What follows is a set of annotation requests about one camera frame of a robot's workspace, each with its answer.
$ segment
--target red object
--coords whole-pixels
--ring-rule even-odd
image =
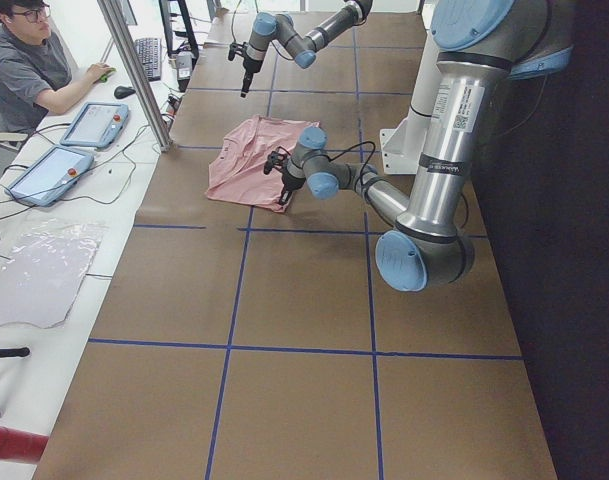
[[[48,437],[0,426],[0,460],[37,464]]]

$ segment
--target man's hand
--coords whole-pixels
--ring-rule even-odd
[[[115,69],[106,63],[94,63],[88,67],[84,76],[87,77],[91,83],[95,83],[104,75],[108,76],[109,73],[114,71]]]

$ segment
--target metal pole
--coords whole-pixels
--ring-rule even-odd
[[[157,143],[160,145],[160,150],[167,152],[171,148],[171,137],[168,134],[166,124],[162,120],[153,90],[151,90],[146,73],[144,73],[144,67],[135,52],[133,39],[122,16],[122,10],[117,0],[97,0],[97,3],[100,5],[106,25],[108,25],[115,46],[124,62],[126,72],[131,82],[133,82],[133,88],[137,92],[144,114],[153,130]]]

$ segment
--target computer keyboard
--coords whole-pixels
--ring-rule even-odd
[[[144,37],[135,40],[135,51],[148,81],[162,78],[162,39]]]

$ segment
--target black wall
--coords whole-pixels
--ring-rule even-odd
[[[609,1],[578,4],[569,68],[473,182],[559,479],[609,480]],[[496,133],[541,85],[511,85]]]

